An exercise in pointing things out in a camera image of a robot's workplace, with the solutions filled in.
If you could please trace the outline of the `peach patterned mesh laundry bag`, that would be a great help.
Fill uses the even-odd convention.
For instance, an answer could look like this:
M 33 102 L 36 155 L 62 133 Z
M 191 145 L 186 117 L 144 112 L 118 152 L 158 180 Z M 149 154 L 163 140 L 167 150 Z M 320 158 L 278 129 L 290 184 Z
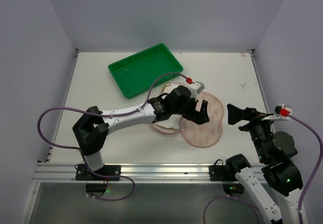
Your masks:
M 168 129 L 152 124 L 151 127 L 159 133 L 165 135 L 181 134 L 182 138 L 190 145 L 198 148 L 208 148 L 217 144 L 222 136 L 222 120 L 225 109 L 221 101 L 208 92 L 198 94 L 197 109 L 200 109 L 203 100 L 208 101 L 207 113 L 209 122 L 203 125 L 197 125 L 181 116 L 179 129 Z

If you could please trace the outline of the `white bra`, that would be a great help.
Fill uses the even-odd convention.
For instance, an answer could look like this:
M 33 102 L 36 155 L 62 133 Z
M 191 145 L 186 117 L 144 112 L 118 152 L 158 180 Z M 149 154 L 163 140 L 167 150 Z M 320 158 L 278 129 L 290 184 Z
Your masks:
M 172 116 L 170 116 L 169 119 L 167 119 L 165 121 L 157 122 L 156 125 L 158 125 L 160 127 L 168 128 L 168 129 L 178 130 L 179 124 L 180 124 L 180 119 L 181 119 L 180 115 L 172 115 Z

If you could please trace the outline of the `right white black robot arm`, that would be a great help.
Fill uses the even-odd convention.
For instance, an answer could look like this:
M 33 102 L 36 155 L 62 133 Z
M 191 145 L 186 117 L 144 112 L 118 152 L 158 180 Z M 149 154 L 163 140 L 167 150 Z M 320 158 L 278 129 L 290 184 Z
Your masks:
M 300 170 L 292 161 L 292 157 L 298 153 L 294 138 L 288 133 L 271 130 L 275 121 L 291 119 L 291 107 L 279 104 L 272 114 L 261 113 L 249 107 L 241 109 L 232 104 L 227 105 L 227 110 L 229 125 L 247 122 L 238 129 L 250 134 L 259 162 L 264 165 L 261 169 L 264 180 L 276 199 L 270 197 L 242 154 L 226 160 L 225 170 L 228 176 L 242 184 L 266 223 L 308 223 L 303 208 L 307 185 L 303 184 Z

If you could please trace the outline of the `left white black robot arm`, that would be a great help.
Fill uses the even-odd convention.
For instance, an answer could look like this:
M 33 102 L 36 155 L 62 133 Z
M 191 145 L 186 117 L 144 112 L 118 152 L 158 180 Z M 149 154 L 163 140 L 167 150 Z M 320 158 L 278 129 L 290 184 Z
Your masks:
M 85 111 L 72 127 L 87 167 L 96 172 L 104 167 L 101 149 L 106 137 L 118 130 L 168 120 L 173 115 L 202 125 L 209 122 L 208 102 L 203 100 L 200 110 L 197 95 L 204 90 L 201 82 L 177 86 L 169 93 L 147 99 L 142 105 L 113 111 L 100 111 L 93 106 Z

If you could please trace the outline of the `green plastic tray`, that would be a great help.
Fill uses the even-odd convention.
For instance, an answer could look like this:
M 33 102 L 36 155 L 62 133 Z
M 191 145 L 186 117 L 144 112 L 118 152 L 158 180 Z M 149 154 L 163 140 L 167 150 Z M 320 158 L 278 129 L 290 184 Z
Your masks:
M 149 90 L 159 76 L 182 72 L 183 66 L 166 45 L 160 43 L 116 61 L 108 65 L 108 69 L 123 96 L 131 99 Z

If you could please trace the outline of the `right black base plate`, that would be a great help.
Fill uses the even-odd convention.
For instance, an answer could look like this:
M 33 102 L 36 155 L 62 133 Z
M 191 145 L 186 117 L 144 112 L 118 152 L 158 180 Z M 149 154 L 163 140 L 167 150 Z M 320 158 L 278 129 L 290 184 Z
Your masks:
M 230 166 L 223 160 L 217 159 L 214 164 L 208 167 L 208 173 L 211 181 L 233 182 L 237 181 L 231 172 Z

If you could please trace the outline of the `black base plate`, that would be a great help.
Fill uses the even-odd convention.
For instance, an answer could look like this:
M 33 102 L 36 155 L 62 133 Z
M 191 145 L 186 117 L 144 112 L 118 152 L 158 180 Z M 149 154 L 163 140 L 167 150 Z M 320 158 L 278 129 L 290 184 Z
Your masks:
M 223 160 L 217 159 L 214 164 L 208 167 L 208 173 L 211 181 L 233 182 L 237 181 L 231 172 L 230 166 Z
M 85 164 L 77 164 L 74 166 L 76 170 L 75 179 L 77 181 L 118 181 L 120 179 L 120 165 L 105 165 L 103 168 L 90 172 Z

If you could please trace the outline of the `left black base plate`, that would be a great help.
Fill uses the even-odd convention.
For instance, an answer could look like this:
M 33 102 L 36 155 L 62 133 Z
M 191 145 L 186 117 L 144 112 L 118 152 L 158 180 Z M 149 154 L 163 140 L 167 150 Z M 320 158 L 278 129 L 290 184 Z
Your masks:
M 74 166 L 76 170 L 75 179 L 77 181 L 118 181 L 120 179 L 120 165 L 105 165 L 103 168 L 90 172 L 85 164 L 77 164 Z

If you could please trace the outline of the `aluminium mounting rail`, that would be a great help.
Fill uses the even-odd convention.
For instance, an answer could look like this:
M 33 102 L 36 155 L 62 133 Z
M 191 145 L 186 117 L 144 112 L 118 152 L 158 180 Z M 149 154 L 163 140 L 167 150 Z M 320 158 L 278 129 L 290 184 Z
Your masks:
M 204 164 L 119 164 L 114 174 L 127 176 L 135 183 L 148 184 L 205 184 L 210 183 L 209 167 Z M 76 182 L 79 173 L 74 163 L 38 163 L 32 177 L 34 183 Z

